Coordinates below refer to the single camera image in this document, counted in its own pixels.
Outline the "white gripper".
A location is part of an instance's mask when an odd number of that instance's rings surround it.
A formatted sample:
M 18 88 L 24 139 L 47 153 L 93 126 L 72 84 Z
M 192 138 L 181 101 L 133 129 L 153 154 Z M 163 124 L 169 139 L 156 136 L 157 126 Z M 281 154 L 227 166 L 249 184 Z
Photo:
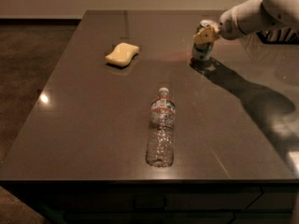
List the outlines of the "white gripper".
M 227 40 L 235 40 L 246 35 L 243 17 L 239 8 L 232 8 L 225 11 L 219 19 L 219 23 L 209 20 L 207 28 L 201 29 L 194 37 L 196 45 L 211 43 L 220 38 L 217 27 L 220 26 L 221 36 Z

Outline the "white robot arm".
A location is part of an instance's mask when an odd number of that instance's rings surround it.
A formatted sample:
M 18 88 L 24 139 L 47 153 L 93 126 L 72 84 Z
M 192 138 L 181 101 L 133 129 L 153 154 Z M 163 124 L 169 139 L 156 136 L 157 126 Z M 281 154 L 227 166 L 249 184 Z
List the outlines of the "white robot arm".
M 283 27 L 299 30 L 299 0 L 248 0 L 223 12 L 219 21 L 194 35 L 194 43 L 235 40 L 260 31 Z

